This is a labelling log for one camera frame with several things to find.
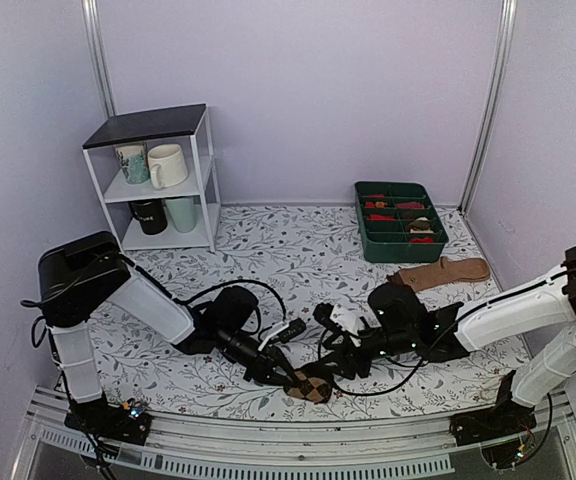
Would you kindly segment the brown tan argyle sock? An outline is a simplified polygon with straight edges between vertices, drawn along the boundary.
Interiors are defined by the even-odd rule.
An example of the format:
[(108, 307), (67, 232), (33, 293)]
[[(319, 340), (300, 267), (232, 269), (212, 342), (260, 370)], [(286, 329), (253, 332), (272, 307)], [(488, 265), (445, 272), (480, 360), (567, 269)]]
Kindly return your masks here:
[(295, 375), (299, 381), (294, 385), (283, 387), (286, 395), (314, 404), (325, 404), (330, 400), (333, 377), (327, 369), (315, 363), (309, 363), (297, 369)]

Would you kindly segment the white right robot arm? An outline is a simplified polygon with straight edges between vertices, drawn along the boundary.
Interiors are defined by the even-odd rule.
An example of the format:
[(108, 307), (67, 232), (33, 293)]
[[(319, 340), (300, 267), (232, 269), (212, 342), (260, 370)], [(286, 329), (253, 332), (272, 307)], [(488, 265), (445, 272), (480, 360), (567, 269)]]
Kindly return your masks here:
[(484, 301), (429, 310), (411, 286), (392, 276), (370, 293), (368, 305), (375, 327), (330, 304), (316, 307), (315, 320), (331, 334), (319, 345), (327, 355), (315, 363), (324, 376), (366, 377), (373, 360), (409, 352), (424, 363), (445, 363), (507, 337), (561, 325), (527, 365), (504, 378), (498, 404), (484, 421), (495, 436), (507, 435), (522, 422), (523, 408), (536, 406), (576, 373), (576, 247), (546, 274)]

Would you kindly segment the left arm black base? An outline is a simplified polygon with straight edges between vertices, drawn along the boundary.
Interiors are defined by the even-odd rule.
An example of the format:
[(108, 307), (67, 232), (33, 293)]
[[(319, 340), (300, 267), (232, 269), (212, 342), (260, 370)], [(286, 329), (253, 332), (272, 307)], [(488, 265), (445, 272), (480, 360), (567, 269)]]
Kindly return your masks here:
[(121, 405), (109, 404), (104, 393), (89, 402), (77, 402), (67, 393), (69, 412), (66, 427), (91, 437), (144, 446), (150, 432), (152, 416), (147, 406), (133, 398)]

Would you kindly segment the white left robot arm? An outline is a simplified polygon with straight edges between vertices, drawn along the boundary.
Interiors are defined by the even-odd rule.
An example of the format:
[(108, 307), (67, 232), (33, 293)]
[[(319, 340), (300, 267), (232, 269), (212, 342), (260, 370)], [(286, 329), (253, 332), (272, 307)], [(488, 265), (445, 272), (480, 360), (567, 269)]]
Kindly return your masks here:
[(38, 260), (40, 299), (57, 364), (79, 419), (96, 434), (116, 426), (116, 412), (104, 395), (94, 359), (88, 322), (108, 304), (134, 317), (177, 350), (187, 354), (220, 350), (262, 385), (292, 387), (299, 381), (285, 355), (268, 338), (257, 340), (243, 329), (258, 308), (248, 280), (210, 288), (207, 302), (196, 294), (175, 297), (143, 267), (129, 259), (113, 235), (100, 231), (43, 253)]

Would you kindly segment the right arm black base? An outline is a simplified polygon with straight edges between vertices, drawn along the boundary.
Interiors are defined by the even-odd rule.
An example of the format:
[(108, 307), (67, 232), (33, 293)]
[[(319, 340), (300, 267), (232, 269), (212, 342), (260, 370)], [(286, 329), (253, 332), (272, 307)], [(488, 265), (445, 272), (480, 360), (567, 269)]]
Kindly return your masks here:
[(513, 370), (503, 377), (492, 407), (450, 418), (449, 431), (458, 446), (525, 432), (536, 426), (535, 407), (525, 407), (514, 401), (511, 387), (515, 373)]

